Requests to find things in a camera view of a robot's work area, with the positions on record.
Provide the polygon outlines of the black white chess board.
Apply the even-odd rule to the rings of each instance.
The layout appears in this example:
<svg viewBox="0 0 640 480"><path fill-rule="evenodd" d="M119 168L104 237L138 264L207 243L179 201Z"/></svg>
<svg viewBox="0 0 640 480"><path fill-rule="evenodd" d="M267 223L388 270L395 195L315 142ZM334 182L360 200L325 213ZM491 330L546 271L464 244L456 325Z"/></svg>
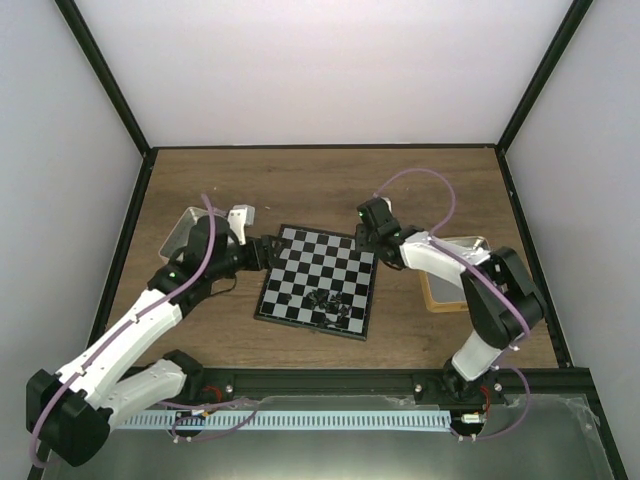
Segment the black white chess board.
<svg viewBox="0 0 640 480"><path fill-rule="evenodd" d="M355 340L367 339L378 259L357 252L355 237L327 230L283 224L279 237L288 240L281 253L284 269L268 270L254 318L291 327L308 328ZM342 294L351 305L349 326L321 329L311 324L311 311L302 306L313 289Z"/></svg>

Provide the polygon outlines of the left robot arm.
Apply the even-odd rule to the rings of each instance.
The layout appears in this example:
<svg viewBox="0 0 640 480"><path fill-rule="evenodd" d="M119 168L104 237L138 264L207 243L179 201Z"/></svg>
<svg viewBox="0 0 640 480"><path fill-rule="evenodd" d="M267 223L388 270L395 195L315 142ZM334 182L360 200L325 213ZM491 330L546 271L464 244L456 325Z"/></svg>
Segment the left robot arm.
<svg viewBox="0 0 640 480"><path fill-rule="evenodd" d="M26 384L30 453L44 444L71 466L90 460L119 425L173 398L196 402L204 392L202 366L173 351L127 377L133 363L164 333L212 295L221 279L273 267L286 240L250 237L247 208L204 215L184 233L171 232L165 264L132 307L94 344L56 372L41 369Z"/></svg>

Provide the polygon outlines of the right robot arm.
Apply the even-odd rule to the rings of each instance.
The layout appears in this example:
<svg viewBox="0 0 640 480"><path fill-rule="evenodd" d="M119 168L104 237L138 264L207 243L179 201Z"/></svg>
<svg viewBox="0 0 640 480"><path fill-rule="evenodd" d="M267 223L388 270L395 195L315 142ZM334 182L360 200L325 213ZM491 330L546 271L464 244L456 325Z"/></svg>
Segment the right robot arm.
<svg viewBox="0 0 640 480"><path fill-rule="evenodd" d="M517 252L463 247L415 226L403 227L390 202L375 197L357 207L356 249L395 270L435 276L462 290L472 331L443 367L443 388L458 403L472 399L480 379L545 318L547 303Z"/></svg>

